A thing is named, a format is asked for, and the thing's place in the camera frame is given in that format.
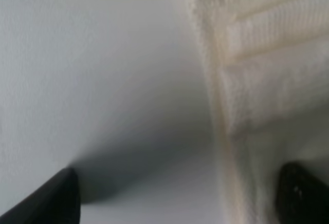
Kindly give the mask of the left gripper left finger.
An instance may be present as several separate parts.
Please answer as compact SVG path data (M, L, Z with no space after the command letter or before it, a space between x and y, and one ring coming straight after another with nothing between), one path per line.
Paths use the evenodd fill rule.
M80 223L78 175L64 168L1 216L1 223Z

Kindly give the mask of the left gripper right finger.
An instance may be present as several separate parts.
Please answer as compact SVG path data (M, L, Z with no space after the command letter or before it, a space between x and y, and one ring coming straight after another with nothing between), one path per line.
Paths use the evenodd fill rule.
M328 223L328 185L296 162L284 164L275 197L279 223Z

